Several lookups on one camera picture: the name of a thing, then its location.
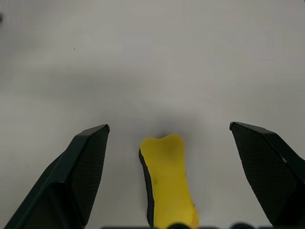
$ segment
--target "white background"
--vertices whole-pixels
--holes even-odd
[[[305,156],[303,0],[0,0],[0,228],[74,135],[109,124],[87,229],[146,222],[138,159],[180,134],[201,225],[268,225],[231,121]]]

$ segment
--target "yellow foam object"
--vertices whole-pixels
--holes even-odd
[[[185,176],[184,143],[178,135],[147,138],[141,154],[152,181],[153,225],[164,229],[173,223],[198,227],[198,216]]]

